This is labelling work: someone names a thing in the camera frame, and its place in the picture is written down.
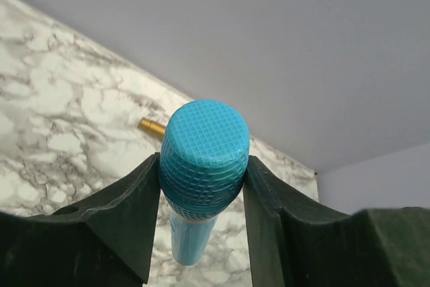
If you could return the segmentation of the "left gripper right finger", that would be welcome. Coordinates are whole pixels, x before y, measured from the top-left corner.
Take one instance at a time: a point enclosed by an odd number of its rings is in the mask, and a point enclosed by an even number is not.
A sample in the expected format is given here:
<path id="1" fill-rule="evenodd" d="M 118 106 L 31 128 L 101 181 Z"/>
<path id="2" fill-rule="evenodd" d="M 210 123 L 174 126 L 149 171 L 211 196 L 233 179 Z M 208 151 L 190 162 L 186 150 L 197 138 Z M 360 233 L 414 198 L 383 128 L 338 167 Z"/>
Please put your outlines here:
<path id="1" fill-rule="evenodd" d="M 429 210 L 324 206 L 250 157 L 243 186 L 254 286 L 428 286 Z"/>

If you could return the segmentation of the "blue microphone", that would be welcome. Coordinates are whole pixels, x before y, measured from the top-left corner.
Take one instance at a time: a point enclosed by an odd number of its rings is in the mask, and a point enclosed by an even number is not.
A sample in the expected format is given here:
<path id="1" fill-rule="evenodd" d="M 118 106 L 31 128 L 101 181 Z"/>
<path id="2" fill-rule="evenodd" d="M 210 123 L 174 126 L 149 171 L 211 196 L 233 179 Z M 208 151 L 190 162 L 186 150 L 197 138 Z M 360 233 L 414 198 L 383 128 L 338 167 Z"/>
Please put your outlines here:
<path id="1" fill-rule="evenodd" d="M 200 260 L 218 215 L 241 191 L 250 142 L 243 117 L 220 101 L 191 101 L 168 121 L 159 183 L 171 207 L 172 254 L 181 265 Z"/>

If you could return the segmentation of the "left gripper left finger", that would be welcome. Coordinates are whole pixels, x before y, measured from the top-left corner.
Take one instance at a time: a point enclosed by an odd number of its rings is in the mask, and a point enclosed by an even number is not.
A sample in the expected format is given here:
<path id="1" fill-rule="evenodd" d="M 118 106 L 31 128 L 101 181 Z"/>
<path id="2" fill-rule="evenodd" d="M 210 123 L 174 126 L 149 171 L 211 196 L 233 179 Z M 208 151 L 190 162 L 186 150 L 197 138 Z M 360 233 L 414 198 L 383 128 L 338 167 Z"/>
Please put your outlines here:
<path id="1" fill-rule="evenodd" d="M 159 155 L 50 215 L 1 214 L 2 286 L 142 286 L 159 208 Z"/>

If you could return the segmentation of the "gold microphone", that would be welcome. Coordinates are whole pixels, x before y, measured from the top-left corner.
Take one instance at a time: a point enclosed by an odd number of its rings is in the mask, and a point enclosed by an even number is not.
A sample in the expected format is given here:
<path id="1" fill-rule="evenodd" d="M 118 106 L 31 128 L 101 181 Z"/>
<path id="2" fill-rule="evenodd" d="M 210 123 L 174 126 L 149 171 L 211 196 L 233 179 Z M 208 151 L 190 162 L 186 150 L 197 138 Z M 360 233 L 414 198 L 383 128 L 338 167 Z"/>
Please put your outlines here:
<path id="1" fill-rule="evenodd" d="M 138 123 L 138 128 L 143 132 L 159 139 L 164 137 L 166 130 L 166 126 L 148 118 L 142 118 Z"/>

